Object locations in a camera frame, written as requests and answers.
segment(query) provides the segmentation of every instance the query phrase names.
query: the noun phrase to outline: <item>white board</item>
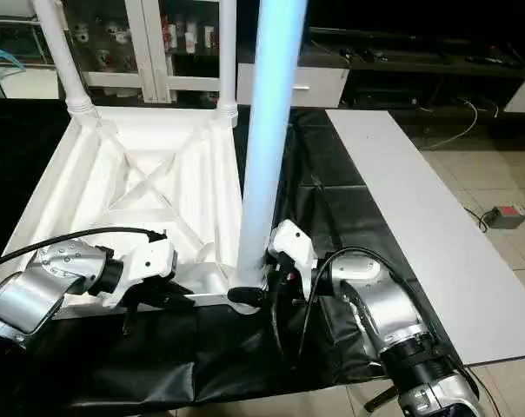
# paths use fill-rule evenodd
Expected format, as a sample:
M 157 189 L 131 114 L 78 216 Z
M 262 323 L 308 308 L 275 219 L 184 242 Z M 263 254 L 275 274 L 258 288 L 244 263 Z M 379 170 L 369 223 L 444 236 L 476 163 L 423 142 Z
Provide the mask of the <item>white board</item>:
M 327 114 L 463 363 L 525 356 L 525 287 L 394 119 Z

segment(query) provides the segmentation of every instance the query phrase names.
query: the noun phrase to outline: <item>white leg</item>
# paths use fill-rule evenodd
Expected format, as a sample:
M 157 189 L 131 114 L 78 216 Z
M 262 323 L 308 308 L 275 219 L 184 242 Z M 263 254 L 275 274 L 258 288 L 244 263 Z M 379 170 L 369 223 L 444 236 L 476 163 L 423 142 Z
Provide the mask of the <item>white leg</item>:
M 237 125 L 236 0 L 220 1 L 220 98 L 217 110 Z
M 65 40 L 62 25 L 57 14 L 56 5 L 53 0 L 33 0 L 40 25 L 50 48 L 50 54 L 56 65 L 57 74 L 62 80 L 65 89 L 68 111 L 72 115 L 96 114 L 90 97 L 87 96 L 79 78 L 70 48 Z

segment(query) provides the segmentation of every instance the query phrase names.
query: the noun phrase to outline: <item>black table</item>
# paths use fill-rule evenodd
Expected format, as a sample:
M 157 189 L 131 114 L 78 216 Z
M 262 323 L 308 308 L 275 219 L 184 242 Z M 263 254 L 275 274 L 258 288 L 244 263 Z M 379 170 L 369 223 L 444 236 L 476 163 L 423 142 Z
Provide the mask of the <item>black table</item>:
M 0 158 L 10 161 L 0 171 L 1 252 L 69 118 L 61 102 L 5 101 L 0 121 Z M 319 255 L 350 245 L 388 258 L 447 341 L 325 112 L 294 109 L 290 121 L 276 222 L 295 220 Z M 248 123 L 249 108 L 240 108 L 234 137 L 241 183 Z M 292 329 L 286 343 L 297 343 L 302 312 L 299 306 L 283 323 Z M 369 365 L 346 303 L 322 297 L 312 317 L 295 370 L 276 350 L 267 308 L 253 315 L 226 306 L 144 313 L 127 337 L 121 315 L 53 321 L 26 354 L 10 349 L 0 361 L 0 413 L 139 414 L 384 376 Z

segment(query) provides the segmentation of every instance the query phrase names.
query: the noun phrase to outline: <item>white pole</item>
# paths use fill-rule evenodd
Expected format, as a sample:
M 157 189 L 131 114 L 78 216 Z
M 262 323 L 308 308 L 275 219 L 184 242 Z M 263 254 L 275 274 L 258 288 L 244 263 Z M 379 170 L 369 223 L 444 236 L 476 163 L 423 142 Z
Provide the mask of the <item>white pole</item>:
M 237 125 L 236 0 L 220 1 L 220 97 L 218 112 Z
M 96 110 L 87 96 L 77 72 L 70 48 L 65 40 L 54 0 L 33 0 L 46 43 L 65 90 L 65 102 L 72 115 L 95 115 Z
M 307 0 L 262 0 L 249 124 L 237 280 L 266 287 L 263 257 L 274 217 Z

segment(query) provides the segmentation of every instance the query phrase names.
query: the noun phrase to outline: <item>white platform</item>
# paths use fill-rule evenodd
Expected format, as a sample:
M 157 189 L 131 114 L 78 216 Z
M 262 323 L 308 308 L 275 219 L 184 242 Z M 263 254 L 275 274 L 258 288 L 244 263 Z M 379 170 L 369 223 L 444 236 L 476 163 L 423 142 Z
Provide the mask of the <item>white platform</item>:
M 525 356 L 525 287 L 394 119 L 327 114 L 463 363 Z
M 85 228 L 132 226 L 166 231 L 178 253 L 175 282 L 203 296 L 226 294 L 234 280 L 241 220 L 236 154 L 229 124 L 214 110 L 98 108 L 98 125 L 74 117 L 5 249 Z M 84 239 L 116 251 L 144 235 Z M 0 267 L 0 280 L 30 254 Z M 88 315 L 99 302 L 67 296 L 59 317 Z

